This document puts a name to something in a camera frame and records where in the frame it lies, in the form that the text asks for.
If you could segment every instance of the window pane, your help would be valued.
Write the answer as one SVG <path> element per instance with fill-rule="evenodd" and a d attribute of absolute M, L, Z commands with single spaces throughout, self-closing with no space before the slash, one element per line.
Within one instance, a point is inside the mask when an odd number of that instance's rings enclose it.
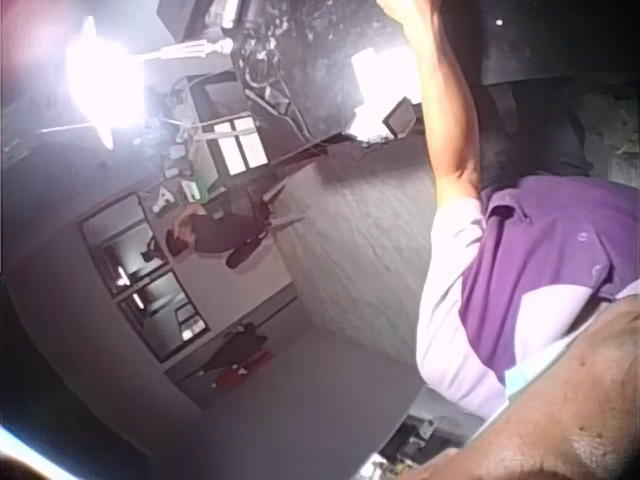
<path fill-rule="evenodd" d="M 245 130 L 248 128 L 255 128 L 256 126 L 255 123 L 253 123 L 253 118 L 251 117 L 239 118 L 238 120 L 234 120 L 233 123 L 235 124 L 236 130 Z M 260 137 L 257 133 L 242 135 L 239 138 L 240 144 L 244 149 L 244 154 L 247 157 L 247 162 L 251 168 L 269 163 L 267 155 L 264 153 L 262 142 L 260 141 Z"/>
<path fill-rule="evenodd" d="M 120 308 L 162 360 L 207 330 L 172 273 L 136 290 Z"/>
<path fill-rule="evenodd" d="M 130 288 L 166 263 L 135 196 L 82 224 L 98 272 L 112 293 Z"/>
<path fill-rule="evenodd" d="M 231 132 L 231 124 L 230 123 L 220 123 L 215 125 L 214 130 L 216 132 Z M 238 143 L 236 139 L 231 138 L 220 138 L 218 139 L 218 144 L 220 145 L 220 150 L 222 150 L 222 156 L 224 157 L 224 161 L 227 164 L 227 168 L 229 169 L 230 175 L 236 175 L 238 173 L 244 172 L 246 167 L 244 166 L 244 162 L 242 161 L 242 155 L 240 154 L 240 149 L 238 148 Z"/>

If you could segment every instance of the gray wall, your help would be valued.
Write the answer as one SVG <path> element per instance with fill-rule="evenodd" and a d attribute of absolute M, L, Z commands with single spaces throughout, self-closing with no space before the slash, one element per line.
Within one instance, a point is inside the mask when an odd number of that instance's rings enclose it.
<path fill-rule="evenodd" d="M 146 452 L 197 420 L 111 301 L 74 223 L 5 272 L 33 342 L 114 431 Z"/>
<path fill-rule="evenodd" d="M 421 383 L 413 368 L 310 327 L 203 413 L 152 477 L 348 479 L 395 431 Z"/>

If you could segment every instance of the seated person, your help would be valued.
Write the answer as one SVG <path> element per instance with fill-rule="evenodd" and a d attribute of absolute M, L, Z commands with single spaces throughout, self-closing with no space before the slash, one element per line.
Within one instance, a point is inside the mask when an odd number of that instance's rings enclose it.
<path fill-rule="evenodd" d="M 248 248 L 253 252 L 266 236 L 268 225 L 268 216 L 263 219 L 258 215 L 225 213 L 213 218 L 202 205 L 191 203 L 167 231 L 165 241 L 173 257 L 187 249 L 196 253 L 226 253 Z"/>
<path fill-rule="evenodd" d="M 629 470 L 637 468 L 640 452 L 639 338 L 640 303 L 633 295 L 603 310 L 467 446 L 401 479 L 637 478 Z"/>
<path fill-rule="evenodd" d="M 488 418 L 506 401 L 507 370 L 637 282 L 638 191 L 547 175 L 481 194 L 478 119 L 439 2 L 378 3 L 416 56 L 436 184 L 418 369 L 434 390 Z"/>

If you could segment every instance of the purple vest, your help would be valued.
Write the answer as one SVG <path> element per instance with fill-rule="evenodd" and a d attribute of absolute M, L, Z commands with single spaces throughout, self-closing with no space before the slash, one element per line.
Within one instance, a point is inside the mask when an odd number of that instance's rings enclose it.
<path fill-rule="evenodd" d="M 501 383 L 516 363 L 523 295 L 578 285 L 611 300 L 639 278 L 639 201 L 634 188 L 584 177 L 527 177 L 483 192 L 486 232 L 463 275 L 459 313 L 471 347 Z"/>

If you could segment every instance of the dark shirt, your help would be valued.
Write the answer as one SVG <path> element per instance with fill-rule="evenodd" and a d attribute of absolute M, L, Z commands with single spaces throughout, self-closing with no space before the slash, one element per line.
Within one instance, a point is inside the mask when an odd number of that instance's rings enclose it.
<path fill-rule="evenodd" d="M 220 218 L 193 215 L 191 229 L 198 253 L 224 253 L 256 239 L 265 231 L 263 222 L 255 217 L 226 213 Z"/>

